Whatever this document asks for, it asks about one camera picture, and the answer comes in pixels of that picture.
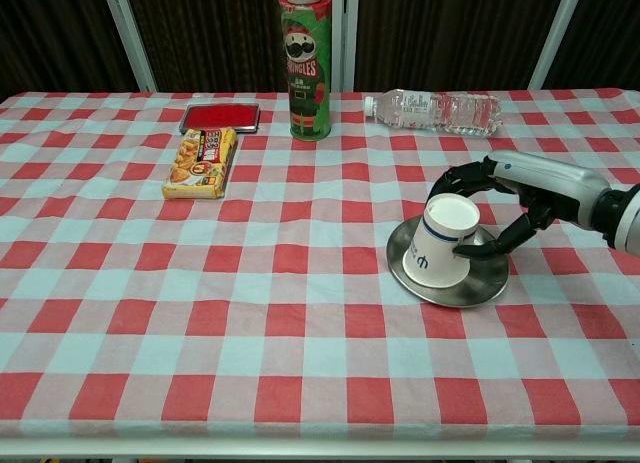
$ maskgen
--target robotic arm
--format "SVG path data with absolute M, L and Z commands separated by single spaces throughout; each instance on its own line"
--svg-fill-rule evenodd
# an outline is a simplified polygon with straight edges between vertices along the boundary
M 496 240 L 458 246 L 454 253 L 481 260 L 510 253 L 558 218 L 598 231 L 611 248 L 640 256 L 640 184 L 627 191 L 613 190 L 604 177 L 587 168 L 500 150 L 482 162 L 449 169 L 429 198 L 440 193 L 470 196 L 490 189 L 517 194 L 527 212 Z

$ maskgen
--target brown curtain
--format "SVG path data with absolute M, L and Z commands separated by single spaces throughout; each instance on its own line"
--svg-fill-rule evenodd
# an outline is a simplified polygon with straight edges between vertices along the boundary
M 0 101 L 29 90 L 137 90 L 106 0 L 0 2 Z
M 130 0 L 161 91 L 286 91 L 278 0 Z
M 560 0 L 360 0 L 355 88 L 526 88 Z
M 640 90 L 640 0 L 580 0 L 545 88 Z

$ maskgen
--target snack package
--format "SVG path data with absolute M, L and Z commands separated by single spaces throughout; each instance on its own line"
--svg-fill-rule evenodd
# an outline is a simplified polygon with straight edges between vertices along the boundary
M 233 128 L 187 130 L 182 137 L 169 177 L 165 198 L 220 198 L 236 146 Z

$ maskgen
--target pringles can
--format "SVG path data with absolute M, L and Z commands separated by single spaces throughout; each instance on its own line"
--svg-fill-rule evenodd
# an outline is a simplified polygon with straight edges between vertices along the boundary
M 331 0 L 295 5 L 278 0 L 287 56 L 291 134 L 320 140 L 331 131 Z

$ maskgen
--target red and white checkered tablecloth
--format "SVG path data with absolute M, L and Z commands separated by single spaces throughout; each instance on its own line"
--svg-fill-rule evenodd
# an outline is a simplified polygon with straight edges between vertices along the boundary
M 640 260 L 554 224 L 507 290 L 423 303 L 385 246 L 450 165 L 517 149 L 640 181 L 640 94 L 495 92 L 491 138 L 365 123 L 292 140 L 284 94 L 0 105 L 0 435 L 640 436 Z M 227 195 L 165 201 L 189 103 L 253 102 Z M 513 196 L 474 196 L 499 232 Z

